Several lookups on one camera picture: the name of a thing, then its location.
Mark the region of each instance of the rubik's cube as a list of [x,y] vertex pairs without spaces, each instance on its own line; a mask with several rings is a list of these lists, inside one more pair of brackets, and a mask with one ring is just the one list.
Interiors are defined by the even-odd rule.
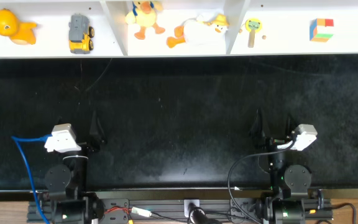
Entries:
[[327,42],[333,35],[333,19],[315,19],[310,25],[310,41]]

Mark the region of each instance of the yellow toy truck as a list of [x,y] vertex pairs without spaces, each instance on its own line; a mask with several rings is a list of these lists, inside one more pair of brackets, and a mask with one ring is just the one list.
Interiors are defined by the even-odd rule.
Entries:
[[90,26],[90,20],[81,14],[71,16],[71,22],[68,23],[70,31],[68,40],[70,43],[70,52],[74,54],[89,54],[93,50],[94,29]]

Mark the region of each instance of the blue vest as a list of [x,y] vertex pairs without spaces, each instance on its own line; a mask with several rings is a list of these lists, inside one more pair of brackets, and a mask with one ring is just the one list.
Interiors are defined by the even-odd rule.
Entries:
[[[132,5],[134,6],[132,12],[134,13],[135,16],[137,16],[137,12],[136,12],[137,7],[135,6],[134,2],[132,2]],[[152,9],[154,8],[154,4],[151,1],[150,1],[150,6],[152,7]]]

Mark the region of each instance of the green toy face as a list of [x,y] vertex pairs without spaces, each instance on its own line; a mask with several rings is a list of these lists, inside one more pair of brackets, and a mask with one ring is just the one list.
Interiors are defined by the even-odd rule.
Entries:
[[249,21],[249,22],[248,22],[248,27],[249,27],[251,30],[257,30],[257,29],[259,29],[259,27],[260,27],[260,22]]

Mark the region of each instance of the brown handle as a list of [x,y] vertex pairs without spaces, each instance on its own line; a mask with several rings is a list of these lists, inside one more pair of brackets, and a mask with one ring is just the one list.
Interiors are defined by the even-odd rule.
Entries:
[[251,30],[249,33],[248,47],[253,48],[255,44],[255,30]]

